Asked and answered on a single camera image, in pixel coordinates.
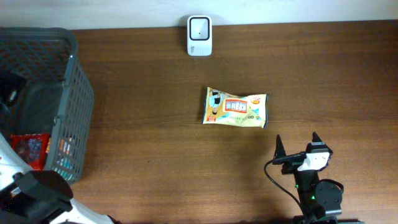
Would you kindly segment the yellow snack bag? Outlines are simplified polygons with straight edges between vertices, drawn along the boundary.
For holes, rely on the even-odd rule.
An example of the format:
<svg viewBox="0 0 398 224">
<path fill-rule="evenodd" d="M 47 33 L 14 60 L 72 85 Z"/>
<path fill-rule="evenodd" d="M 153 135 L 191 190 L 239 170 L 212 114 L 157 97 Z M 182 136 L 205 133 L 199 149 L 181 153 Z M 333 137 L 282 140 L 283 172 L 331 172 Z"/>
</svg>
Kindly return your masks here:
<svg viewBox="0 0 398 224">
<path fill-rule="evenodd" d="M 208 87 L 202 123 L 265 128 L 268 99 L 268 94 L 238 96 Z"/>
</svg>

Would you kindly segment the red snack packet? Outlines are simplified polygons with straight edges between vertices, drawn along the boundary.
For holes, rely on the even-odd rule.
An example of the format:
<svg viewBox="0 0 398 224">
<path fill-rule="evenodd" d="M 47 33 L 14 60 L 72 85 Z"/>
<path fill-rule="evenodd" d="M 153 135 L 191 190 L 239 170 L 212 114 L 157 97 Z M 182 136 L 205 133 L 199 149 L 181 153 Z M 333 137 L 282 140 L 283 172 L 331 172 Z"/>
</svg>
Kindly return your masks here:
<svg viewBox="0 0 398 224">
<path fill-rule="evenodd" d="M 43 170 L 47 158 L 50 134 L 12 135 L 11 146 L 14 152 L 33 170 Z"/>
</svg>

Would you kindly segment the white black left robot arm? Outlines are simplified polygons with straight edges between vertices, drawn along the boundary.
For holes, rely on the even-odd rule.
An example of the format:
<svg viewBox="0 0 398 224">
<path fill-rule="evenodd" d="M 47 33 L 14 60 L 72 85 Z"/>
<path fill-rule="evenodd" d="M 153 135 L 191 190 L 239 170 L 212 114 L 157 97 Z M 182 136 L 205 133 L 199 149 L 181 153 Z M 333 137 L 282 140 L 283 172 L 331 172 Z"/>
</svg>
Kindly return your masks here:
<svg viewBox="0 0 398 224">
<path fill-rule="evenodd" d="M 1 136 L 1 223 L 119 223 L 73 198 L 54 170 L 33 170 Z"/>
</svg>

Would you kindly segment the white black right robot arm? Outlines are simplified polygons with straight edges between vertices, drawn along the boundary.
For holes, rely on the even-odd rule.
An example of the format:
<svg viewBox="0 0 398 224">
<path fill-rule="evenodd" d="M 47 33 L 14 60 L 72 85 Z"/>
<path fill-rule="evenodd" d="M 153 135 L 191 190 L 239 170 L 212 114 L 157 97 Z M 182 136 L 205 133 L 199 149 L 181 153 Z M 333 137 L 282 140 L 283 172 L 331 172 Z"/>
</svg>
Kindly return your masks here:
<svg viewBox="0 0 398 224">
<path fill-rule="evenodd" d="M 337 223 L 337 216 L 342 213 L 343 184 L 320 179 L 318 173 L 328 167 L 333 155 L 317 133 L 312 134 L 312 141 L 306 150 L 288 155 L 281 137 L 277 135 L 275 153 L 271 164 L 281 165 L 281 174 L 292 174 L 297 189 L 298 205 L 301 216 L 293 217 L 293 223 Z"/>
</svg>

